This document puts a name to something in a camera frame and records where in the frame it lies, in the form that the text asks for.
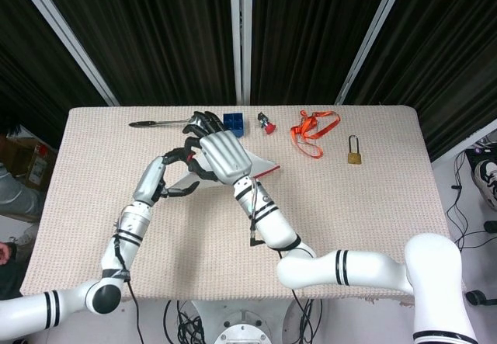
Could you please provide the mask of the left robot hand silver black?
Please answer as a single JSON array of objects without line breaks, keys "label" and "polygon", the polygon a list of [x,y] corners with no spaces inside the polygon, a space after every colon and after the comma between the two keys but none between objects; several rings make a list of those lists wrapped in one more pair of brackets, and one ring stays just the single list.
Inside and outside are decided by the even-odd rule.
[{"label": "left robot hand silver black", "polygon": [[164,174],[166,167],[179,161],[186,163],[185,148],[174,148],[155,158],[145,169],[137,184],[133,194],[134,201],[153,207],[161,198],[188,196],[193,193],[199,186],[199,181],[192,183],[185,189],[167,188],[165,186]]}]

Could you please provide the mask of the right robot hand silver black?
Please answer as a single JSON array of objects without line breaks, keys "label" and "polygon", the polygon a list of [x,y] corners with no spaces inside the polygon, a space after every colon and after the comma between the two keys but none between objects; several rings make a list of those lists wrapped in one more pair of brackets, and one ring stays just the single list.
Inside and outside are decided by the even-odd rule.
[{"label": "right robot hand silver black", "polygon": [[[194,134],[185,139],[186,164],[191,172],[201,179],[234,185],[249,175],[252,161],[237,137],[210,111],[195,111],[183,128],[184,134]],[[193,157],[193,149],[202,151],[211,170],[207,171]]]}]

